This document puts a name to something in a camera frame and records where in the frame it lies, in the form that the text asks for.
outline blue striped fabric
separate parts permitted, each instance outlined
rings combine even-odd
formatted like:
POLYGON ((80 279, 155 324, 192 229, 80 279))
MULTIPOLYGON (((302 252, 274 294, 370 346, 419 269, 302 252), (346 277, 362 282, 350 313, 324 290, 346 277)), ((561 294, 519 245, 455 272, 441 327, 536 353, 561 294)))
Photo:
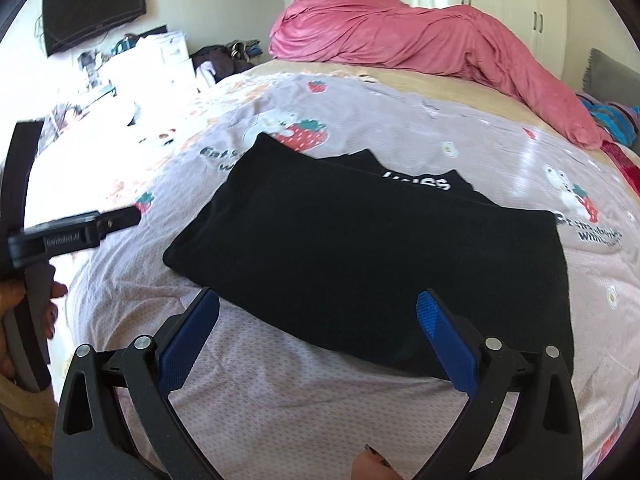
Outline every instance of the blue striped fabric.
POLYGON ((638 137, 640 107, 632 108, 617 103, 603 104, 583 92, 577 93, 596 124, 604 128, 614 142, 630 148, 638 137))

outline bed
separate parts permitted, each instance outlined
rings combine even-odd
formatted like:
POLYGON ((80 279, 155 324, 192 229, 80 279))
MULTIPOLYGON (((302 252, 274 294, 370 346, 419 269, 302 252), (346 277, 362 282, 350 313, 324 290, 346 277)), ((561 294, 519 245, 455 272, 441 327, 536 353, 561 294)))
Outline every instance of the bed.
MULTIPOLYGON (((162 252, 246 149, 242 133, 273 124, 263 114, 273 109, 274 92, 293 85, 313 94, 336 80, 377 94, 381 102, 421 107, 424 129, 400 132, 402 117, 362 136, 342 135, 334 124, 327 139, 301 148, 307 155, 371 148, 396 171, 457 169, 499 205, 548 209, 561 219, 575 339, 573 386, 588 476, 640 400, 640 198, 604 153, 571 145, 524 104, 472 82, 271 61, 226 79, 180 118, 151 130, 94 125, 65 134, 34 165, 28 223, 131 203, 143 212, 139 227, 57 262, 60 278, 70 281, 62 317, 73 344, 121 348, 184 311, 198 288, 165 267, 162 252), (408 142, 415 142, 411 154, 402 148, 408 142), (549 169, 582 190, 590 206, 566 200, 549 169), (65 190, 64 200, 56 189, 65 190), (37 209, 30 207, 35 203, 37 209)), ((299 106, 293 101, 288 113, 299 114, 299 106)), ((329 128, 334 112, 313 120, 329 128)), ((357 102, 341 101, 340 116, 351 113, 364 117, 357 102)), ((293 124, 300 117, 276 122, 293 124)), ((478 465, 492 459, 515 399, 508 395, 478 465)), ((170 400, 225 478, 326 480, 347 478, 364 444, 410 478, 449 431, 466 397, 446 381, 407 377, 315 348, 222 301, 220 320, 185 387, 170 400)), ((153 461, 126 394, 121 402, 140 451, 153 461)))

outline black tv screen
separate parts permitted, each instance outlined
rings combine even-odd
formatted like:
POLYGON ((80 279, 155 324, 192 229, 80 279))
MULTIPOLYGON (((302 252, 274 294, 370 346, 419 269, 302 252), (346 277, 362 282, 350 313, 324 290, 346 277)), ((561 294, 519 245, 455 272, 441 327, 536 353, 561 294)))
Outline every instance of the black tv screen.
POLYGON ((146 13, 145 0, 42 0, 47 56, 146 13))

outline gray pillow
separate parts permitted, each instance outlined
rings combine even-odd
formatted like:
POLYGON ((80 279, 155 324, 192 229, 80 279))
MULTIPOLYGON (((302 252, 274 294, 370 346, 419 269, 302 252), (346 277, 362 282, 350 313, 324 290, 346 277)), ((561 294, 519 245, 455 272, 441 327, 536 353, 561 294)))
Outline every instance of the gray pillow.
POLYGON ((640 74, 592 48, 582 90, 603 103, 640 105, 640 74))

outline red fabric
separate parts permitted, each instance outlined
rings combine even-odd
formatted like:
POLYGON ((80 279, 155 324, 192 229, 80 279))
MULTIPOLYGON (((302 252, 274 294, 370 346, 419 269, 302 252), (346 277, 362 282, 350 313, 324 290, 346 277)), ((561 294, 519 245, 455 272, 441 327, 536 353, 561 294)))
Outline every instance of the red fabric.
POLYGON ((482 83, 524 102, 560 134, 597 149, 609 136, 567 86, 495 18, 471 6, 399 0, 295 0, 271 30, 270 52, 295 61, 401 68, 482 83))
POLYGON ((638 168, 622 151, 620 146, 608 140, 602 142, 602 151, 609 155, 616 167, 625 176, 626 181, 640 196, 640 168, 638 168))

